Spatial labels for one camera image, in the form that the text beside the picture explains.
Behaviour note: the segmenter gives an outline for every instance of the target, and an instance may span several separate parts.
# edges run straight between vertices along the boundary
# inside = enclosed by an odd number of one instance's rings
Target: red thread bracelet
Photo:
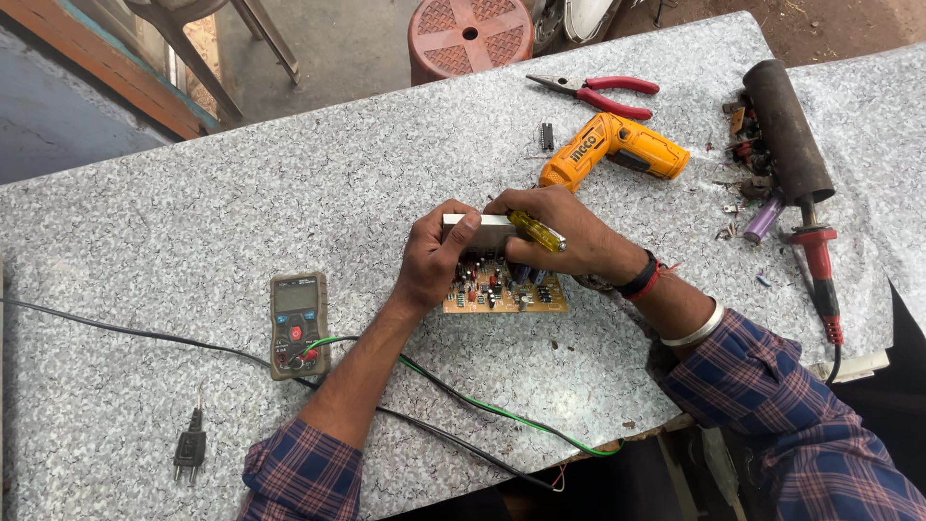
[[[648,295],[649,292],[652,291],[653,287],[656,285],[656,279],[659,278],[659,272],[662,271],[661,268],[662,268],[662,265],[659,263],[659,259],[656,259],[656,269],[653,271],[653,276],[649,277],[649,280],[646,282],[646,286],[643,286],[643,289],[641,289],[640,291],[637,291],[633,295],[629,295],[624,298],[627,299],[629,302],[633,302],[635,300],[642,299],[643,297]]]

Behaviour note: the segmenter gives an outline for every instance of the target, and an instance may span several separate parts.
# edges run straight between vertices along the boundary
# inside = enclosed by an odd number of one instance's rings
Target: brown plastic stool
[[[515,63],[532,51],[531,13],[520,0],[424,0],[408,23],[413,85]]]

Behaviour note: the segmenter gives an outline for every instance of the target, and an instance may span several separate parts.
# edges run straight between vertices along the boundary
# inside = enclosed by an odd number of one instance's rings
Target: man's right hand
[[[572,275],[594,274],[615,286],[628,284],[648,262],[646,252],[614,230],[555,184],[502,192],[482,213],[504,215],[523,210],[566,237],[566,250],[554,253],[540,243],[509,237],[505,257],[538,270]]]

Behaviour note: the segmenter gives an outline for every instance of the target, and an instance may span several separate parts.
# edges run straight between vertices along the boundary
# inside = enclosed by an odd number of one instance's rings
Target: hand
[[[566,251],[554,253],[540,243],[509,237],[505,257],[538,270],[572,275],[594,274],[615,286],[628,284],[648,262],[646,252],[607,227],[565,187],[502,192],[483,213],[523,210],[566,237]]]
[[[445,213],[467,215],[450,230],[446,242],[441,244],[441,224]],[[413,316],[420,320],[446,299],[460,253],[479,229],[480,223],[482,217],[476,209],[454,199],[448,199],[415,221],[390,301],[414,313]]]

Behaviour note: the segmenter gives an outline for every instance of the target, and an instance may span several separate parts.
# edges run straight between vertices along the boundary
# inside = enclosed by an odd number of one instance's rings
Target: blue checkered sleeve
[[[242,521],[349,521],[360,507],[363,453],[295,418],[244,459]]]
[[[761,461],[779,519],[926,519],[922,494],[800,354],[797,342],[727,311],[660,385],[702,426],[773,437]]]

